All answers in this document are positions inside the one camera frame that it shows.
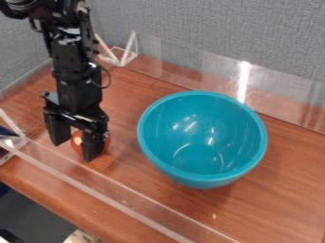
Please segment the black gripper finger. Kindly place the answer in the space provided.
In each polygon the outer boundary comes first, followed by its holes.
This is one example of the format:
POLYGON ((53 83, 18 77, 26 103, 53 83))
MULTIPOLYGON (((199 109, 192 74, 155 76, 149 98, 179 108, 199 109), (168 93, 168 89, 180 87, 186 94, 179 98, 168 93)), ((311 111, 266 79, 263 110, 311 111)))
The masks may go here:
POLYGON ((71 139, 69 124, 60 115, 52 114, 49 111, 44 111, 42 115, 49 139, 53 145, 59 146, 71 139))
POLYGON ((92 161, 109 146, 107 131, 84 130, 81 136, 81 151, 84 161, 92 161))

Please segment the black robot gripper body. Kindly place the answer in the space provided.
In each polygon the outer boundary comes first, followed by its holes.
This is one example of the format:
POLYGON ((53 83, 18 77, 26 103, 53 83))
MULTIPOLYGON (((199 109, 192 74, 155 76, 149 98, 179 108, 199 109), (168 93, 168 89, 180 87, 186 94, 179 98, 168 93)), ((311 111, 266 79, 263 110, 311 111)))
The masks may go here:
POLYGON ((103 101, 101 67, 93 60, 96 51, 73 44, 51 44, 52 75, 56 90, 44 92, 44 111, 57 114, 80 130, 107 131, 108 115, 100 108, 103 101))

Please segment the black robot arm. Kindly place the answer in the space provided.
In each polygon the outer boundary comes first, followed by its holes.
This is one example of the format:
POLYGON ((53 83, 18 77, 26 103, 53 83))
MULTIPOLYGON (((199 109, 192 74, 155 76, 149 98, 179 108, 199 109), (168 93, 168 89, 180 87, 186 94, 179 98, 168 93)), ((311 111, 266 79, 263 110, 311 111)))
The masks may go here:
POLYGON ((42 117, 53 144, 71 139, 71 129, 81 132, 81 153, 93 160, 109 137, 109 117, 100 108, 103 67, 95 62, 99 41, 95 37, 85 0, 0 0, 0 12, 26 19, 42 35, 52 59, 56 90, 44 92, 42 117))

